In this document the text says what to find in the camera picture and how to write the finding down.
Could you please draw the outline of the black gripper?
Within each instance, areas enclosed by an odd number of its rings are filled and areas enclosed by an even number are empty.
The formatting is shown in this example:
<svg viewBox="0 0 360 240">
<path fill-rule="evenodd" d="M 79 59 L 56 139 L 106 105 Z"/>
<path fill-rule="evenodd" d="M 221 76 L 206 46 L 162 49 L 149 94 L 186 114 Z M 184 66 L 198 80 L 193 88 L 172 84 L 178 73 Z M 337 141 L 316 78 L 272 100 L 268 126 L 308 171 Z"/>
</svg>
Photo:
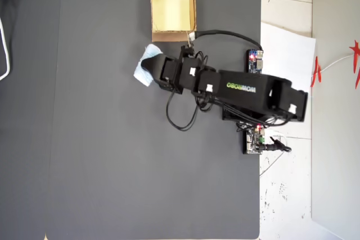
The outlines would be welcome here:
<svg viewBox="0 0 360 240">
<path fill-rule="evenodd" d="M 179 59 L 165 56 L 163 53 L 144 59 L 141 67 L 147 72 L 161 72 L 159 87 L 176 94 L 183 93 L 180 85 L 182 62 Z"/>
</svg>

